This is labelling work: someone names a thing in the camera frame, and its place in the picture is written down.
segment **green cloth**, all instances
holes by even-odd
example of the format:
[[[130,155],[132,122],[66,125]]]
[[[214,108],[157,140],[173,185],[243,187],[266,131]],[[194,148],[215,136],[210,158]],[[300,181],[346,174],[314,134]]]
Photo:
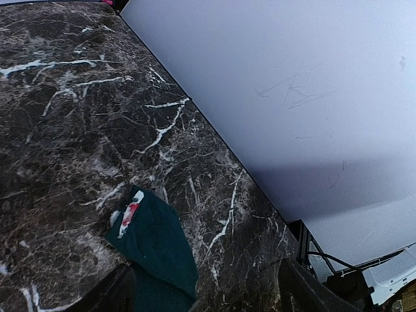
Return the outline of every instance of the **green cloth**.
[[[120,213],[106,239],[136,271],[136,312],[184,312],[196,300],[198,270],[175,209],[156,195],[133,186],[130,199],[144,193],[122,238]]]

